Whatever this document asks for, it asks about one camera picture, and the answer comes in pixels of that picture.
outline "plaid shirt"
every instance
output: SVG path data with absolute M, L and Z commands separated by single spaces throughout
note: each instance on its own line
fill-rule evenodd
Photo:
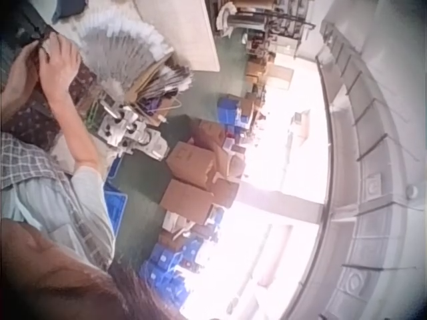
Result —
M 68 207 L 75 231 L 83 239 L 83 248 L 91 263 L 103 270 L 109 267 L 93 238 L 90 228 L 81 218 L 81 208 L 67 176 L 59 165 L 40 148 L 23 143 L 8 133 L 1 133 L 1 190 L 33 178 L 50 178 L 58 182 Z

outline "hand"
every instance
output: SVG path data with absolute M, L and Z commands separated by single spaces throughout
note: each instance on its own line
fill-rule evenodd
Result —
M 39 78 L 34 63 L 29 59 L 38 41 L 22 48 L 11 66 L 2 98 L 10 104 L 21 106 L 27 102 Z
M 40 84 L 46 99 L 52 103 L 69 95 L 69 86 L 79 71 L 81 57 L 74 44 L 54 32 L 46 45 L 49 55 L 44 48 L 39 51 Z

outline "green floor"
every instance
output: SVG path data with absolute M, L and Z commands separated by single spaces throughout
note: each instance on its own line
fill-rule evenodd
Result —
M 245 48 L 242 34 L 216 41 L 221 71 L 195 72 L 193 85 L 179 96 L 182 107 L 174 110 L 168 123 L 160 127 L 170 148 L 187 141 L 189 116 L 216 121 L 216 103 L 224 93 L 241 95 L 246 91 Z M 113 184 L 128 195 L 127 206 L 117 235 L 116 255 L 128 260 L 136 269 L 147 259 L 157 242 L 165 210 L 160 202 L 171 173 L 165 161 L 156 161 L 135 151 L 125 155 Z

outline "blue plastic crate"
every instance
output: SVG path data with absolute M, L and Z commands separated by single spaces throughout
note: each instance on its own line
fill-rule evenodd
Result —
M 104 190 L 104 197 L 114 234 L 117 235 L 125 212 L 127 195 L 125 193 Z
M 104 183 L 104 191 L 111 191 L 111 192 L 118 192 L 118 193 L 121 193 L 121 191 L 120 191 L 118 188 L 114 187 L 114 186 L 111 184 L 111 182 L 110 182 L 110 181 L 108 181 L 108 180 L 106 180 L 106 181 L 105 181 L 105 183 Z
M 195 256 L 199 253 L 201 245 L 203 243 L 197 239 L 184 245 L 183 247 L 183 258 L 189 262 L 194 262 Z
M 163 252 L 161 253 L 159 260 L 157 261 L 157 265 L 159 266 L 159 268 L 169 271 L 179 265 L 182 258 L 182 252 L 173 252 L 166 249 L 163 250 Z
M 234 125 L 238 116 L 237 110 L 218 108 L 218 122 L 223 125 Z
M 218 100 L 218 108 L 221 109 L 237 109 L 239 105 L 238 100 L 222 97 Z
M 117 172 L 119 171 L 121 160 L 123 160 L 123 157 L 117 157 L 114 159 L 113 163 L 111 164 L 111 168 L 108 171 L 108 179 L 115 178 Z
M 173 271 L 165 271 L 153 262 L 146 261 L 139 269 L 139 277 L 145 279 L 153 287 L 163 287 L 172 280 Z
M 223 218 L 224 218 L 224 209 L 217 207 L 215 211 L 215 216 L 213 217 L 213 220 L 215 221 L 215 225 L 220 225 Z
M 185 301 L 188 299 L 190 294 L 190 291 L 184 288 L 184 290 L 180 291 L 176 295 L 172 297 L 173 304 L 178 308 L 181 309 Z
M 167 248 L 160 243 L 156 243 L 153 251 L 151 252 L 151 255 L 149 256 L 149 259 L 157 264 L 157 262 L 160 260 L 161 254 L 166 250 Z

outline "sleeve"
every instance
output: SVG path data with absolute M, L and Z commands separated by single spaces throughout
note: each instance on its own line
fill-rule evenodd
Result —
M 108 216 L 101 174 L 90 167 L 79 167 L 71 185 L 83 211 L 83 219 L 94 234 L 100 251 L 109 262 L 114 257 L 115 236 Z

